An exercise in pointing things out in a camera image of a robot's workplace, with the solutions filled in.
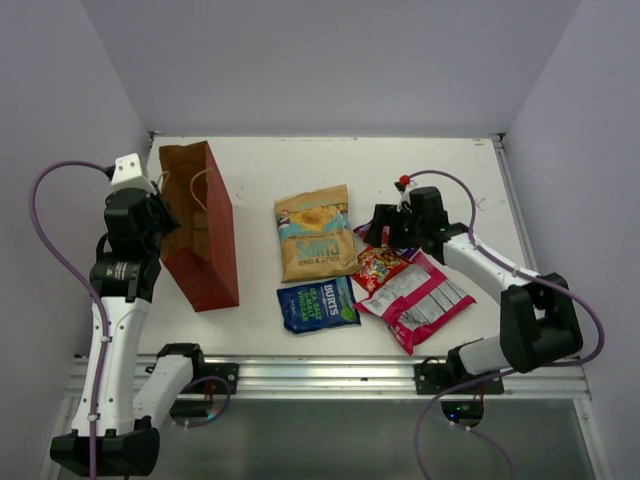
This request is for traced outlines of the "red paper bag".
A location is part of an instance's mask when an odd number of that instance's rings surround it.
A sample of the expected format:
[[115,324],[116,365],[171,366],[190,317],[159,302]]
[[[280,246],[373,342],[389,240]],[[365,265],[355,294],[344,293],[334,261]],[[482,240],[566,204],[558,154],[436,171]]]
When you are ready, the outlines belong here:
[[162,242],[164,267],[196,312],[240,304],[233,206],[206,141],[158,150],[162,193],[180,227]]

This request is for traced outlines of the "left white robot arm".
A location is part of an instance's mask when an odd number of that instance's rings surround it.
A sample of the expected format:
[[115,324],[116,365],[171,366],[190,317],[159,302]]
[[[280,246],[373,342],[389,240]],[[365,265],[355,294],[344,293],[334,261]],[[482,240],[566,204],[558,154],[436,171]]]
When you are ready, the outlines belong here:
[[151,376],[134,388],[138,348],[159,276],[163,238],[179,226],[157,189],[124,188],[105,200],[107,231],[88,285],[92,340],[85,384],[68,434],[52,440],[53,461],[90,479],[148,476],[160,428],[182,390],[201,390],[208,369],[196,344],[167,344]]

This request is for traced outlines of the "tan kettle chips bag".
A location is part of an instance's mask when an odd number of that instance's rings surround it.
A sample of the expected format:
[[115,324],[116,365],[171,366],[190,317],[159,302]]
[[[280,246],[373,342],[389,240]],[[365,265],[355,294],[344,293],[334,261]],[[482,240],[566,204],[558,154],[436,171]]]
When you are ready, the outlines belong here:
[[284,283],[346,276],[360,269],[346,185],[278,200],[274,213]]

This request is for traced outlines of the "blue Burts crisps bag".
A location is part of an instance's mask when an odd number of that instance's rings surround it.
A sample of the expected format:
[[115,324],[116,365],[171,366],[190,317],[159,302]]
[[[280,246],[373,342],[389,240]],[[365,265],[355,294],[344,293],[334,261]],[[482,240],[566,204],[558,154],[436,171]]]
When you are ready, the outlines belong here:
[[349,277],[277,290],[284,327],[296,335],[344,326],[360,326]]

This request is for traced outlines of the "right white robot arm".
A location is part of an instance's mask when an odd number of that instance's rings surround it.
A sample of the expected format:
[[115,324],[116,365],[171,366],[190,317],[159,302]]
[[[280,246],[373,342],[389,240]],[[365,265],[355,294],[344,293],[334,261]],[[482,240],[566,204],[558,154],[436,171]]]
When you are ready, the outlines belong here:
[[397,205],[374,208],[366,241],[418,248],[472,280],[499,306],[499,332],[449,351],[445,379],[468,392],[481,375],[504,369],[527,373],[578,353],[583,337],[566,280],[522,269],[484,247],[471,227],[452,223],[435,187],[406,190]]

